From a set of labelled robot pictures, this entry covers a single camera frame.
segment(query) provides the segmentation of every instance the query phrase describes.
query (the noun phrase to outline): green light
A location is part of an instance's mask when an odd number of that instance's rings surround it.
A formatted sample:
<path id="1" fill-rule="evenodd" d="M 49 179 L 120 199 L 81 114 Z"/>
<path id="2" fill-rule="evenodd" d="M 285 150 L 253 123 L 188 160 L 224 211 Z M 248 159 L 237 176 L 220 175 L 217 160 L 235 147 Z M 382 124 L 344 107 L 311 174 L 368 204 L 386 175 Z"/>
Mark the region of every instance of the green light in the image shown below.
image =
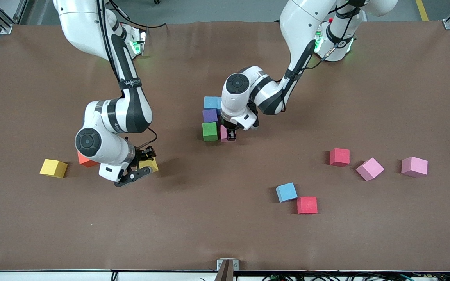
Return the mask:
<path id="1" fill-rule="evenodd" d="M 135 55 L 138 55 L 141 52 L 140 44 L 138 44 L 137 42 L 133 42 L 133 41 L 130 41 L 130 43 L 132 45 L 133 53 L 135 53 Z"/>
<path id="2" fill-rule="evenodd" d="M 322 46 L 322 42 L 323 42 L 324 36 L 322 35 L 322 30 L 317 30 L 316 31 L 316 48 L 315 48 L 315 52 L 319 52 L 320 51 L 320 47 Z"/>

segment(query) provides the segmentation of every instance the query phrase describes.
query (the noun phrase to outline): orange cube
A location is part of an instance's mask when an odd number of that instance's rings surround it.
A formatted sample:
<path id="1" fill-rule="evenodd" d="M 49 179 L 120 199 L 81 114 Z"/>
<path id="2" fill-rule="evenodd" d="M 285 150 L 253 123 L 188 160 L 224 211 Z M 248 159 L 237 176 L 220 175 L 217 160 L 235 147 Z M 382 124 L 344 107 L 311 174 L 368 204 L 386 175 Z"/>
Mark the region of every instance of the orange cube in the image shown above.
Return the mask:
<path id="1" fill-rule="evenodd" d="M 93 167 L 96 164 L 98 164 L 98 162 L 95 162 L 93 160 L 90 160 L 86 157 L 84 157 L 84 155 L 82 155 L 79 151 L 77 152 L 77 158 L 79 159 L 79 164 L 85 166 L 85 167 Z"/>

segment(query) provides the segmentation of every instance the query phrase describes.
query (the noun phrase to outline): red cube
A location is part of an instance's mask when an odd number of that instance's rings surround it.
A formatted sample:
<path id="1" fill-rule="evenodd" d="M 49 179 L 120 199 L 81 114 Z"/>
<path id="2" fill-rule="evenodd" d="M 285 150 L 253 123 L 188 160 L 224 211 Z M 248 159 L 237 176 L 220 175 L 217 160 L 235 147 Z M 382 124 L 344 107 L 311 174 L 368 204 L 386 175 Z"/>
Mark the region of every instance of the red cube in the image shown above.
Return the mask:
<path id="1" fill-rule="evenodd" d="M 298 214 L 317 213 L 317 197 L 298 197 Z"/>
<path id="2" fill-rule="evenodd" d="M 333 149 L 329 153 L 329 165 L 345 167 L 350 164 L 350 151 L 348 149 Z"/>
<path id="3" fill-rule="evenodd" d="M 79 164 L 88 168 L 98 164 L 98 162 L 89 160 L 88 158 L 84 157 L 84 155 L 82 155 L 79 151 L 77 152 L 77 160 L 79 161 Z"/>

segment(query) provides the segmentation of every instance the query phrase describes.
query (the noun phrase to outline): light pink cube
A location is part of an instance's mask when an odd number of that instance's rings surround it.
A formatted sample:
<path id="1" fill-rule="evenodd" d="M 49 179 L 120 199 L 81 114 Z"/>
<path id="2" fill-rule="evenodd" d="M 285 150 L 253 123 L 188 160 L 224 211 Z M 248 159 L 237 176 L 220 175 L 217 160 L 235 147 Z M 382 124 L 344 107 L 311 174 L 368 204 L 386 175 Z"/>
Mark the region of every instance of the light pink cube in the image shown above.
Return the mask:
<path id="1" fill-rule="evenodd" d="M 402 160 L 402 174 L 414 178 L 426 176 L 428 174 L 428 161 L 416 157 L 404 159 Z"/>
<path id="2" fill-rule="evenodd" d="M 367 160 L 357 168 L 357 172 L 361 174 L 365 180 L 376 178 L 382 171 L 384 171 L 384 168 L 374 158 Z"/>
<path id="3" fill-rule="evenodd" d="M 228 140 L 227 140 L 227 128 L 225 128 L 223 125 L 220 125 L 220 141 L 221 142 L 228 142 Z"/>

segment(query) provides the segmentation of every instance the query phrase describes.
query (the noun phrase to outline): yellow cube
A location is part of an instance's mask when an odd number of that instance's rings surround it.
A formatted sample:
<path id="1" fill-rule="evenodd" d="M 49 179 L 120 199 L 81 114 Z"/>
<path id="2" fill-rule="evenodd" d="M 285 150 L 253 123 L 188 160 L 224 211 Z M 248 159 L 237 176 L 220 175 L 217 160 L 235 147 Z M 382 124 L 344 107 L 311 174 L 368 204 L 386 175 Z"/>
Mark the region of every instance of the yellow cube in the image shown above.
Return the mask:
<path id="1" fill-rule="evenodd" d="M 45 176 L 53 176 L 54 178 L 64 178 L 66 174 L 67 164 L 58 160 L 45 159 L 40 174 Z"/>
<path id="2" fill-rule="evenodd" d="M 150 167 L 150 168 L 152 168 L 152 173 L 156 172 L 156 171 L 159 171 L 159 168 L 157 167 L 157 163 L 155 162 L 155 158 L 154 158 L 154 160 L 143 160 L 143 161 L 140 161 L 140 162 L 138 162 L 138 165 L 139 165 L 140 168 L 143 168 L 143 167 Z"/>

